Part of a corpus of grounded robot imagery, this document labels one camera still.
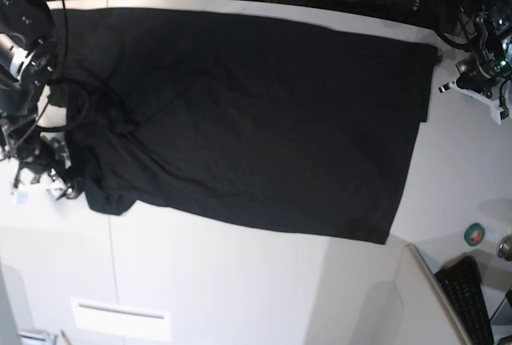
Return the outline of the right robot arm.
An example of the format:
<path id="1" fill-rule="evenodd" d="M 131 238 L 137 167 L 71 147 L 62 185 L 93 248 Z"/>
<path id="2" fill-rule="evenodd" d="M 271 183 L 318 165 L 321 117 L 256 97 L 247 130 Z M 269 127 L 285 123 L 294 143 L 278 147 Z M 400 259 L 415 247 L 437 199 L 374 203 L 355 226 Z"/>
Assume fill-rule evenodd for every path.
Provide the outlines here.
<path id="1" fill-rule="evenodd" d="M 79 126 L 90 110 L 86 86 L 61 75 L 67 54 L 58 48 L 47 0 L 1 0 L 1 159 L 18 164 L 15 194 L 42 187 L 56 199 L 76 199 L 83 191 L 66 144 L 56 137 Z M 39 126 L 45 88 L 78 90 L 78 116 L 63 126 Z"/>

